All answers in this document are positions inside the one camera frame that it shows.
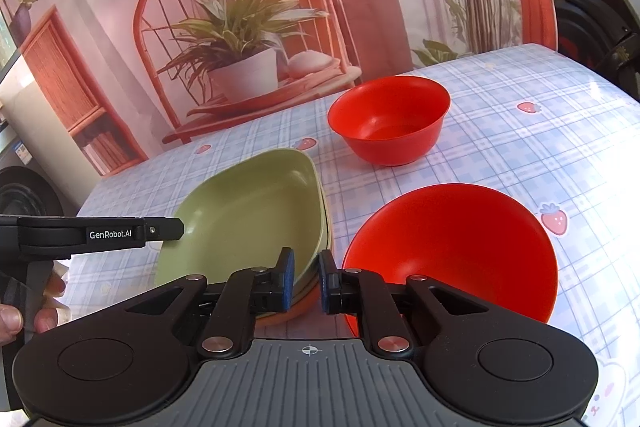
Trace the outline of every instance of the orange bowl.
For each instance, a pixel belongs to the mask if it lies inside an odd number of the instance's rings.
[[[388,76],[345,92],[327,115],[329,127],[357,156],[376,165],[416,161],[435,145],[451,98],[421,76]]]
[[[480,185],[431,185],[386,204],[358,231],[342,268],[401,284],[426,275],[543,322],[558,293],[556,255],[540,222]]]

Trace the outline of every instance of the plaid tablecloth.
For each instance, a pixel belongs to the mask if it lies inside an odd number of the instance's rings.
[[[425,185],[476,183],[512,196],[538,217],[541,210],[564,213],[567,229],[548,230],[560,280],[550,323],[598,357],[600,381],[585,422],[638,427],[640,105],[590,70],[532,44],[412,74],[442,83],[452,105],[436,147],[411,165],[378,168],[354,156],[327,125],[337,98],[329,96],[198,138],[105,179],[80,215],[171,216],[206,178],[305,137],[318,141],[306,152],[328,198],[338,265],[372,213]],[[198,153],[206,144],[210,149]],[[159,246],[76,256],[63,301],[79,317],[146,291]],[[257,333],[349,334],[342,317],[326,317],[319,307]]]

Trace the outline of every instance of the human hand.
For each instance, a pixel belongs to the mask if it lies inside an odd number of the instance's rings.
[[[50,300],[60,297],[65,292],[65,282],[56,273],[52,273],[44,290],[45,302],[43,308],[36,313],[34,328],[36,333],[44,333],[58,325],[58,312]],[[24,318],[17,308],[0,304],[0,346],[12,343],[15,336],[24,327]]]

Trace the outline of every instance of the wall mural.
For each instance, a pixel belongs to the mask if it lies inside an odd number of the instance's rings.
[[[557,45],[552,0],[0,0],[0,9],[103,175],[380,76]]]

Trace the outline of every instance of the black exercise bike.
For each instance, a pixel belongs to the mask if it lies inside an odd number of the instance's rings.
[[[559,51],[640,101],[640,18],[629,0],[556,0]]]

